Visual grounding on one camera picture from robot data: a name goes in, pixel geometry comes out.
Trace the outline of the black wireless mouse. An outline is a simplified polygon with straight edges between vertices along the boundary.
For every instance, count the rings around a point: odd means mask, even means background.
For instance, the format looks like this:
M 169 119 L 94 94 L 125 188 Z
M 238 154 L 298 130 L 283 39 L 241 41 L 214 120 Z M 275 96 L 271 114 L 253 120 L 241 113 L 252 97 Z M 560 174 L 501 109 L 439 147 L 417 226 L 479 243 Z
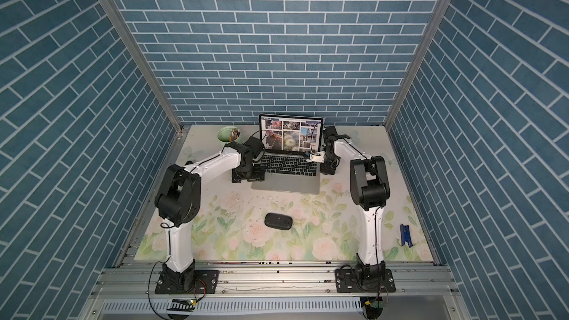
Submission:
M 264 222 L 268 228 L 280 231 L 288 231 L 293 226 L 293 219 L 290 216 L 280 213 L 268 213 L 265 216 Z

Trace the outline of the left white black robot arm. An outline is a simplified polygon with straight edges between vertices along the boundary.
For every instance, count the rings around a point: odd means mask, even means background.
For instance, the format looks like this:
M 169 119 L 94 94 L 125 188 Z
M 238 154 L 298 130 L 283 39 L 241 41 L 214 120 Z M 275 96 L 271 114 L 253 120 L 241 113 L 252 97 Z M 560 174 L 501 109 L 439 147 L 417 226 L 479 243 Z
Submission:
M 244 143 L 229 142 L 220 152 L 184 167 L 172 164 L 165 172 L 155 199 L 167 231 L 168 256 L 162 274 L 173 281 L 193 281 L 195 259 L 191 251 L 191 222 L 201 207 L 202 185 L 225 172 L 238 180 L 257 182 L 264 179 L 260 161 L 265 146 L 256 137 Z

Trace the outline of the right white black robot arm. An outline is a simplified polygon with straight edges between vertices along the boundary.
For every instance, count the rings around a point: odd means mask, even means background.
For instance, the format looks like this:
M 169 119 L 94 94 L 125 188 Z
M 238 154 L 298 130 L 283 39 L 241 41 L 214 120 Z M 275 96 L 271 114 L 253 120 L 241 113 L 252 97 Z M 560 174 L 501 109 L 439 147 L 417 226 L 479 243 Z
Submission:
M 350 136 L 337 133 L 333 126 L 324 129 L 323 142 L 320 172 L 333 175 L 340 167 L 347 169 L 348 191 L 362 219 L 356 266 L 359 279 L 384 280 L 387 271 L 380 246 L 381 218 L 391 196 L 385 159 L 360 151 Z

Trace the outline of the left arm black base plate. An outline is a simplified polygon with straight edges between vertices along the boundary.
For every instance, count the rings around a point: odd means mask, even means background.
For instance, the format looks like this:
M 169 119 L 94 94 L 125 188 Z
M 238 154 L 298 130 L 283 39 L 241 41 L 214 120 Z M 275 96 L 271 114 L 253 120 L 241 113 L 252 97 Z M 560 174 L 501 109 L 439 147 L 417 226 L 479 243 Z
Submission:
M 178 273 L 165 268 L 160 272 L 154 293 L 211 295 L 216 293 L 218 281 L 219 271 L 217 270 L 189 270 Z

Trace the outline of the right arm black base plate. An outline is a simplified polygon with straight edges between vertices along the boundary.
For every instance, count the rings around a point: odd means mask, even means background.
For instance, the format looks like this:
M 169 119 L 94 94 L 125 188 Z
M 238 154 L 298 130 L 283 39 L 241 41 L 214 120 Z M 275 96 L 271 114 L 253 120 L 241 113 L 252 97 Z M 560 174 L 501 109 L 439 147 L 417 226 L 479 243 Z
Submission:
M 390 269 L 385 269 L 385 275 L 379 278 L 364 279 L 357 276 L 350 268 L 338 268 L 334 271 L 336 291 L 338 293 L 395 293 L 394 277 Z

